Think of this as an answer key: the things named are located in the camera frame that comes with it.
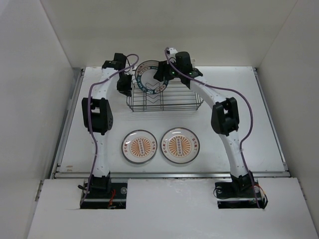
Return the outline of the orange sunburst plate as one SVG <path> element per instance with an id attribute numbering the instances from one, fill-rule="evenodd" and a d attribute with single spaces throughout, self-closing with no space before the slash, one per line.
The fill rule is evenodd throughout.
<path id="1" fill-rule="evenodd" d="M 134 130 L 123 139 L 121 150 L 124 158 L 132 164 L 145 164 L 151 161 L 157 152 L 158 142 L 147 130 Z"/>
<path id="2" fill-rule="evenodd" d="M 163 134 L 160 150 L 169 162 L 179 165 L 188 164 L 198 156 L 200 141 L 191 130 L 175 127 Z"/>

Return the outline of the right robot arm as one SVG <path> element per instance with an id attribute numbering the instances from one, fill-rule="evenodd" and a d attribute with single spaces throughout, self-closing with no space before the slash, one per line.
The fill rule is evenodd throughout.
<path id="1" fill-rule="evenodd" d="M 254 179 L 244 158 L 243 140 L 239 138 L 237 100 L 223 96 L 220 93 L 222 87 L 209 84 L 204 75 L 193 67 L 188 52 L 167 47 L 164 53 L 166 60 L 159 62 L 154 78 L 161 82 L 178 78 L 209 105 L 212 129 L 221 138 L 229 160 L 231 191 L 236 196 L 243 196 L 254 187 Z"/>

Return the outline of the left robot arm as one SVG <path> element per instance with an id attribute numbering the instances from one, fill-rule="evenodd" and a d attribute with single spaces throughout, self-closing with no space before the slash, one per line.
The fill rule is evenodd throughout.
<path id="1" fill-rule="evenodd" d="M 104 198 L 110 195 L 110 166 L 106 159 L 105 136 L 113 126 L 113 114 L 108 97 L 113 90 L 124 96 L 132 95 L 133 64 L 128 63 L 127 56 L 115 53 L 113 60 L 102 65 L 101 79 L 90 86 L 87 97 L 81 101 L 84 126 L 87 128 L 94 145 L 94 159 L 84 187 L 87 193 L 94 192 Z"/>

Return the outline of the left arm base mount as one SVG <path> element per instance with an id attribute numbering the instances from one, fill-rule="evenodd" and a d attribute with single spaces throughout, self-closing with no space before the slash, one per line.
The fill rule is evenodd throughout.
<path id="1" fill-rule="evenodd" d="M 83 184 L 78 185 L 82 190 L 80 199 L 81 209 L 125 209 L 128 182 L 113 180 L 110 175 L 95 177 L 92 175 Z"/>

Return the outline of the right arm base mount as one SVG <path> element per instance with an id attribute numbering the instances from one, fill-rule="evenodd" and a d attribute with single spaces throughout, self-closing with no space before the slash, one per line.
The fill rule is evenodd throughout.
<path id="1" fill-rule="evenodd" d="M 258 181 L 243 191 L 236 191 L 230 181 L 217 181 L 213 194 L 218 209 L 265 209 L 269 202 Z"/>

